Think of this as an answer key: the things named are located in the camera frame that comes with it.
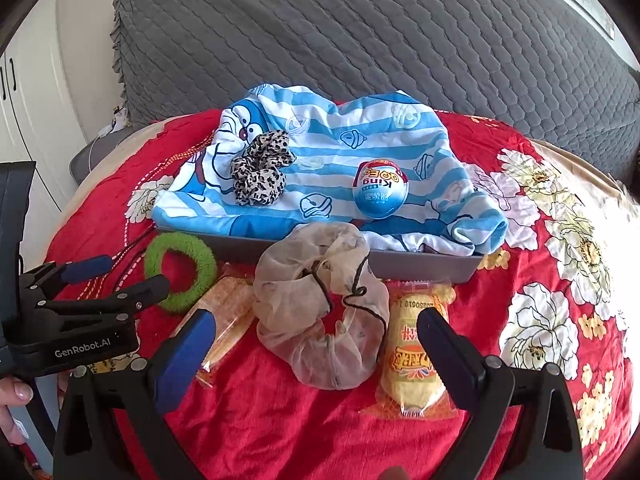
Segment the human hand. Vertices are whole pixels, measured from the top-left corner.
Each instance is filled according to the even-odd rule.
[[[9,413],[8,406],[24,406],[33,397],[28,384],[13,377],[0,379],[0,429],[11,444],[24,444],[24,437]]]
[[[385,469],[378,480],[409,480],[409,475],[400,466],[394,466]]]

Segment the fingernail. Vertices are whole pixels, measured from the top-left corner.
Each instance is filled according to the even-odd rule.
[[[31,400],[33,397],[33,390],[28,384],[15,383],[14,392],[20,400]]]

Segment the leopard print scrunchie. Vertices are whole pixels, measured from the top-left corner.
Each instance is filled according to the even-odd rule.
[[[295,160],[296,156],[289,151],[289,135],[284,130],[255,137],[244,155],[231,161],[236,203],[273,204],[287,183],[279,168],[290,166]]]

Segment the metal screw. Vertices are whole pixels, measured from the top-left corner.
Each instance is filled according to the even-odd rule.
[[[73,374],[74,374],[74,377],[84,377],[84,375],[86,374],[86,366],[80,365],[76,367]]]
[[[560,375],[560,367],[555,363],[547,363],[546,371],[551,375]]]
[[[502,359],[497,355],[488,355],[484,358],[484,362],[489,368],[494,368],[495,370],[502,366]]]
[[[140,370],[144,370],[146,368],[146,359],[143,357],[138,357],[137,359],[133,359],[133,361],[129,366],[134,372],[139,372]]]

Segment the white wardrobe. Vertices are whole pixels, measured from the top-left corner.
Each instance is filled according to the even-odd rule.
[[[42,263],[78,187],[69,162],[86,145],[62,67],[56,0],[40,0],[31,10],[0,57],[0,80],[0,162],[36,162],[20,245],[29,269]]]

